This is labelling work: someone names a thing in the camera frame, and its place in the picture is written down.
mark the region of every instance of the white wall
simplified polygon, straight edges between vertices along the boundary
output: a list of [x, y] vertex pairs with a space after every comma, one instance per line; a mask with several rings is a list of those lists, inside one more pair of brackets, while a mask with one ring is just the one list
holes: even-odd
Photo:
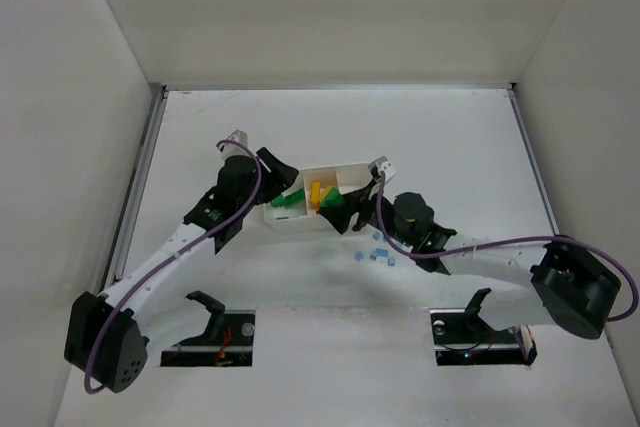
[[[561, 228], [640, 280], [640, 0], [567, 0], [518, 84]], [[615, 310], [629, 302], [628, 289]], [[640, 315], [609, 325], [640, 412]]]
[[563, 0], [108, 0], [151, 81], [500, 82]]
[[150, 92], [105, 0], [0, 0], [0, 423], [50, 423]]

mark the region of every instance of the green object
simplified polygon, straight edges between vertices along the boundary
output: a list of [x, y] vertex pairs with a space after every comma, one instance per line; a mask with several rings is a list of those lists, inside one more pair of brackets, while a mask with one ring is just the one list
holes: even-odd
[[279, 195], [271, 201], [272, 207], [291, 207], [292, 205], [304, 202], [304, 189], [296, 190], [293, 194]]
[[320, 203], [320, 207], [333, 207], [335, 205], [344, 204], [344, 197], [338, 189], [331, 189], [324, 200]]

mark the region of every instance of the white table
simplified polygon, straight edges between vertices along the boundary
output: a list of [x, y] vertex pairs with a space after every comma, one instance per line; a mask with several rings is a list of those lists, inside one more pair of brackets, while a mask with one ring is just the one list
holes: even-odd
[[[421, 192], [444, 226], [477, 236], [550, 233], [507, 92], [366, 89], [170, 95], [127, 270], [215, 183], [215, 142], [235, 129], [305, 168], [387, 155], [387, 194]], [[147, 368], [120, 395], [88, 397], [74, 369], [59, 426], [636, 425], [604, 338], [536, 327], [522, 366], [437, 367], [429, 307], [464, 306], [500, 282], [356, 262], [371, 230], [277, 234], [260, 209], [177, 295], [257, 309], [254, 365]]]

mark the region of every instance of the bolt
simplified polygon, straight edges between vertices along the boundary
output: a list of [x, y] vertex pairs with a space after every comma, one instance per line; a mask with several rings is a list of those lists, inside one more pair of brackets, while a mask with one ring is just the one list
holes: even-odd
[[433, 323], [433, 332], [436, 335], [443, 335], [444, 334], [444, 322], [442, 320], [436, 320]]
[[246, 324], [242, 324], [241, 331], [242, 335], [244, 335], [245, 337], [251, 337], [256, 331], [256, 328], [251, 322], [247, 322]]

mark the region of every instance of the red wire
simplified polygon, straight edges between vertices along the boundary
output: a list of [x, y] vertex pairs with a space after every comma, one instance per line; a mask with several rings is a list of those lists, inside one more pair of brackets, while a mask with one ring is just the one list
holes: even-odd
[[227, 330], [225, 330], [224, 332], [222, 345], [220, 346], [220, 350], [218, 351], [218, 355], [216, 356], [216, 360], [214, 362], [216, 365], [218, 364], [218, 362], [220, 362], [220, 359], [224, 357], [224, 349], [229, 345], [229, 342], [231, 342], [231, 334], [231, 327], [227, 327]]

